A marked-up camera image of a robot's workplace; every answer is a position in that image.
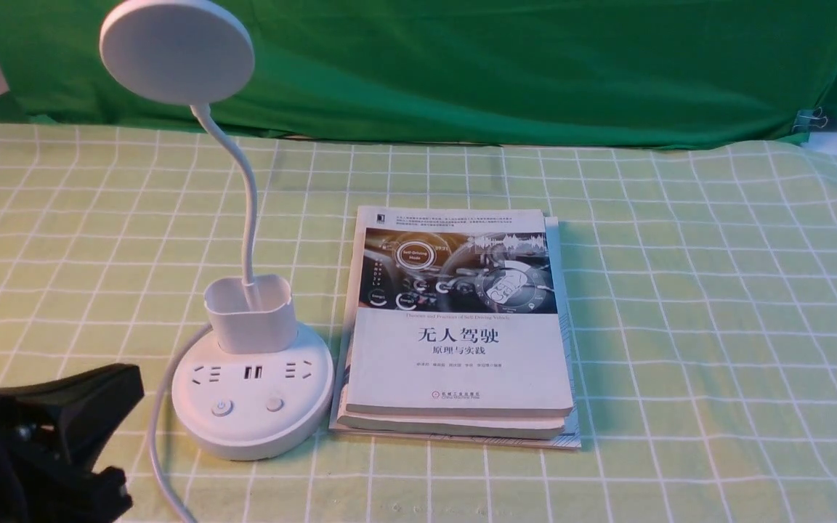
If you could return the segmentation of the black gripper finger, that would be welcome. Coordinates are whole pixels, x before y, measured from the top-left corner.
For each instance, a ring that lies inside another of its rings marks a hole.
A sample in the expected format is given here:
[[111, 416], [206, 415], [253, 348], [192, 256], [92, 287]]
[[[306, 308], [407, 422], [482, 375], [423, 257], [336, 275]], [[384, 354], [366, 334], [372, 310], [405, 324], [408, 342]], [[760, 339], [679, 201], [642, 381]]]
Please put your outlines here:
[[138, 365], [102, 365], [46, 383], [0, 387], [0, 427], [53, 455], [99, 455], [143, 397]]
[[42, 522], [116, 522], [134, 506], [125, 471], [114, 466], [99, 473], [65, 468], [43, 486]]

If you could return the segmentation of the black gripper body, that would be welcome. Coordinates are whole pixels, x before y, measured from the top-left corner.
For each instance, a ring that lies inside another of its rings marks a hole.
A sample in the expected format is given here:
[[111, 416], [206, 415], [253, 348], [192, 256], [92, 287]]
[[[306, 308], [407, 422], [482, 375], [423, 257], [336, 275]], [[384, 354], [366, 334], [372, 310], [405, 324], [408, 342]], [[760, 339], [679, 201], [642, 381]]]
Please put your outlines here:
[[0, 522], [56, 520], [56, 383], [0, 387]]

